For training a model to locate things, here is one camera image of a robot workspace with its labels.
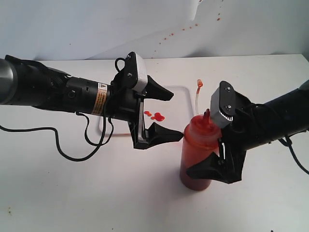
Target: red squeeze bottle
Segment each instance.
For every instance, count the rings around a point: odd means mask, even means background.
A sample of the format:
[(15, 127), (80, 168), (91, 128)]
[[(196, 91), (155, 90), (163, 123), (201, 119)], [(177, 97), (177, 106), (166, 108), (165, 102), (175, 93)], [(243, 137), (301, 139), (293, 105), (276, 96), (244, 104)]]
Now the red squeeze bottle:
[(189, 189), (201, 191), (206, 189), (211, 180), (192, 179), (186, 174), (186, 169), (206, 159), (212, 152), (218, 154), (218, 139), (221, 130), (212, 123), (210, 111), (204, 115), (193, 117), (184, 130), (183, 152), (180, 164), (180, 179)]

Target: ketchup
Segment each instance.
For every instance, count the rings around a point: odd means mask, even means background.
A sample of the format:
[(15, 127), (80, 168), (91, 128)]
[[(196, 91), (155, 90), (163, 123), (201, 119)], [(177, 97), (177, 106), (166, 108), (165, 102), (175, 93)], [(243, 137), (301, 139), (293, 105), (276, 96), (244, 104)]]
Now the ketchup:
[(180, 179), (189, 189), (201, 191), (206, 189), (211, 180), (192, 179), (186, 174), (186, 169), (203, 161), (212, 152), (218, 153), (218, 139), (221, 130), (211, 122), (210, 111), (204, 115), (193, 117), (184, 130), (183, 151), (180, 164)]

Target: white table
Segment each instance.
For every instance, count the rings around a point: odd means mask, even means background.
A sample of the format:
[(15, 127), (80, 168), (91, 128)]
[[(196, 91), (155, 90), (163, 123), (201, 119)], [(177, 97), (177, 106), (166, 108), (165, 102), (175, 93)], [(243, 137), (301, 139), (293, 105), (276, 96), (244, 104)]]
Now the white table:
[[(109, 83), (113, 60), (49, 61), (74, 76)], [(221, 80), (253, 102), (264, 103), (299, 87), (309, 77), (301, 55), (151, 59), (149, 75), (162, 85), (182, 85), (192, 99), (202, 79), (199, 106), (209, 107)], [(9, 128), (54, 126), (63, 150), (76, 157), (92, 147), (83, 138), (85, 119), (31, 107), (0, 107)], [(97, 121), (90, 137), (97, 141)], [(309, 167), (309, 136), (293, 137)], [(309, 176), (279, 142), (248, 151), (243, 180), (213, 181), (202, 192), (178, 178), (181, 143), (133, 150), (129, 137), (113, 138), (93, 158), (61, 157), (52, 132), (0, 131), (0, 231), (4, 232), (306, 232)]]

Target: squeeze bottle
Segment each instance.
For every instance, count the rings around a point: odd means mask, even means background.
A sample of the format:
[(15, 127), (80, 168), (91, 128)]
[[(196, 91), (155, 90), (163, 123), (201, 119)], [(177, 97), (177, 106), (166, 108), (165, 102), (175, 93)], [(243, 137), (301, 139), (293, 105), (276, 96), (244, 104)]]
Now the squeeze bottle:
[(211, 180), (192, 179), (186, 174), (186, 169), (203, 161), (212, 152), (218, 154), (218, 139), (221, 129), (211, 122), (210, 111), (193, 117), (184, 130), (183, 151), (180, 164), (180, 179), (189, 189), (201, 191), (206, 189)]

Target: ketchup splatter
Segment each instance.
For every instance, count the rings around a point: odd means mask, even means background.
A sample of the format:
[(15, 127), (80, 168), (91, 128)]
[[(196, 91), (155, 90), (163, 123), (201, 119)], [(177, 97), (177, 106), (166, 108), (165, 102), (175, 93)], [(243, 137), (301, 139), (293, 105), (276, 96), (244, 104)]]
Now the ketchup splatter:
[(157, 120), (158, 122), (162, 122), (165, 117), (162, 116), (159, 112), (155, 113), (153, 117), (151, 117), (152, 120)]
[(152, 116), (152, 114), (149, 111), (145, 111), (144, 114), (146, 114), (148, 117)]

